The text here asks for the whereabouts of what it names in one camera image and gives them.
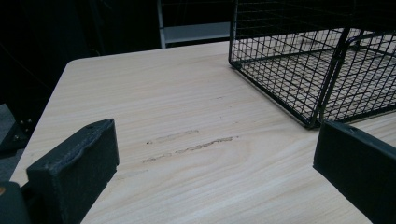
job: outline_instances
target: wire mesh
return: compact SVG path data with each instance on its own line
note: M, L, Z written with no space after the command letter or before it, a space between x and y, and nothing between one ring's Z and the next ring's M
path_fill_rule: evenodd
M306 127L393 110L395 33L379 35L391 26L375 26L369 8L358 0L236 1L230 64Z

